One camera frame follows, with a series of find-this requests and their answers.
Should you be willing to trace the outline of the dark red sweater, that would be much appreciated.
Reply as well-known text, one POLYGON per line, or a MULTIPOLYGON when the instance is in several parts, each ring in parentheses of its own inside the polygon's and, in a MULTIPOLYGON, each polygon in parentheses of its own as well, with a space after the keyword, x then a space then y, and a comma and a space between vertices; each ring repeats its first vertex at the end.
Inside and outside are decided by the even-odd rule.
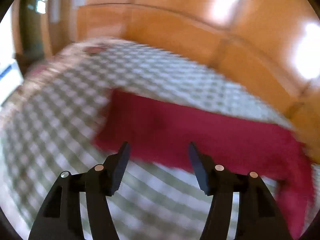
POLYGON ((290 130, 120 89, 112 90, 103 116, 106 120, 93 145, 104 152, 117 151, 128 142, 133 159, 191 171, 188 146, 193 142, 232 172, 254 171, 280 182, 277 204, 292 237, 302 234, 314 199, 311 161, 290 130))

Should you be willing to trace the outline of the green checkered bedspread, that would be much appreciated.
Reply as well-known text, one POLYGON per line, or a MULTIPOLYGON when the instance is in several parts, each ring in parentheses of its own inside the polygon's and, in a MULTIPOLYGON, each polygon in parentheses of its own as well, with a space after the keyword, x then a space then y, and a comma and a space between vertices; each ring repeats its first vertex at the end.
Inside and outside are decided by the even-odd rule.
POLYGON ((1 207, 28 238, 63 172, 130 159, 107 204, 120 239, 199 239, 212 196, 191 142, 234 173, 255 171, 295 237, 319 208, 319 166, 293 126, 240 84, 171 52, 112 38, 71 44, 1 110, 1 207))

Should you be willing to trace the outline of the wooden wardrobe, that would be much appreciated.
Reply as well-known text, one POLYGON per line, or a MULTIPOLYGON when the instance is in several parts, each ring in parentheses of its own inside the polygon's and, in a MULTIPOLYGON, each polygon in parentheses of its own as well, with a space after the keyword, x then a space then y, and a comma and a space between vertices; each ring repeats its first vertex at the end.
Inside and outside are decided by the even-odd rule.
POLYGON ((44 53, 112 36, 214 68, 283 113, 319 158, 319 6, 312 0, 46 0, 44 53))

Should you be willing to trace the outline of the wooden door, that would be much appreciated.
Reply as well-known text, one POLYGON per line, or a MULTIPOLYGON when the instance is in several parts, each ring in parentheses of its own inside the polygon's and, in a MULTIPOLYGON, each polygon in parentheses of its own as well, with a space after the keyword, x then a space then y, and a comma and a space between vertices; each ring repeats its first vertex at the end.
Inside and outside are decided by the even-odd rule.
POLYGON ((12 4, 15 56, 31 64, 53 55, 49 33, 49 0, 15 0, 12 4))

